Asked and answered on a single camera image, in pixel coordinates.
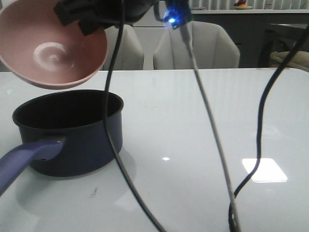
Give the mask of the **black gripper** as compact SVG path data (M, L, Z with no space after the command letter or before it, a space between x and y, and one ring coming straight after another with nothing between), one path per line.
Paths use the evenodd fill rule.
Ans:
M76 22L84 36L99 28L133 25L157 0L59 0L54 12L63 26Z

